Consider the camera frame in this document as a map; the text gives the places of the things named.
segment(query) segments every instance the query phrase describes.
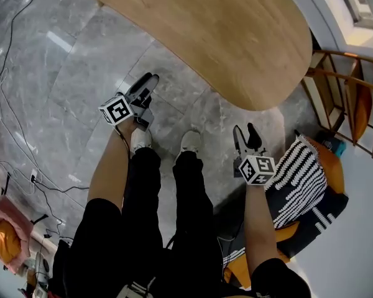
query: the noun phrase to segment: sneaker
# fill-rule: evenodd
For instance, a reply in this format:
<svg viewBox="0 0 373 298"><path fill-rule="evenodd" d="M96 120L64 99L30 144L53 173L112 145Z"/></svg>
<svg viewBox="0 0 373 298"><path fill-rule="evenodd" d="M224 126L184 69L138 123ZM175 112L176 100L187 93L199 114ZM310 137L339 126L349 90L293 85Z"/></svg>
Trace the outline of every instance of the sneaker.
<svg viewBox="0 0 373 298"><path fill-rule="evenodd" d="M176 157L176 160L184 151L192 151L198 154L200 146L201 146L200 133L197 130L187 131L181 139L181 149L180 149L180 153Z"/></svg>
<svg viewBox="0 0 373 298"><path fill-rule="evenodd" d="M131 147L130 152L136 153L139 148L151 147L152 145L152 135L150 131L142 131L140 128L136 128L131 135Z"/></svg>

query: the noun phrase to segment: table top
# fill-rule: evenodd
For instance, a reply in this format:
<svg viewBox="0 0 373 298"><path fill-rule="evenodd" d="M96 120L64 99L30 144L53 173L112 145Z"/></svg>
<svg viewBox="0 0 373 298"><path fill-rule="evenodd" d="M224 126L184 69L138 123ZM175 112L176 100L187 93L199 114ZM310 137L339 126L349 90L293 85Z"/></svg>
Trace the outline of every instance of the table top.
<svg viewBox="0 0 373 298"><path fill-rule="evenodd" d="M292 0L99 1L162 42L243 109L279 105L310 64L310 31Z"/></svg>

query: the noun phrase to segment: human arm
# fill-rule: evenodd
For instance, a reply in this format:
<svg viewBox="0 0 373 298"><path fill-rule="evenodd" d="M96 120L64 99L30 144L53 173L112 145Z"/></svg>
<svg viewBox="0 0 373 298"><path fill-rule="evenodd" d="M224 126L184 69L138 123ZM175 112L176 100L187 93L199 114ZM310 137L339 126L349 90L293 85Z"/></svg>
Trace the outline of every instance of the human arm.
<svg viewBox="0 0 373 298"><path fill-rule="evenodd" d="M247 185L244 234L250 275L261 263L278 258L274 223L263 186Z"/></svg>
<svg viewBox="0 0 373 298"><path fill-rule="evenodd" d="M135 128L134 118L128 118L118 125L118 129L126 139L128 147L130 147L131 135ZM128 158L126 144L116 131L113 131L91 180L88 201L106 199L120 210L122 209L127 181Z"/></svg>

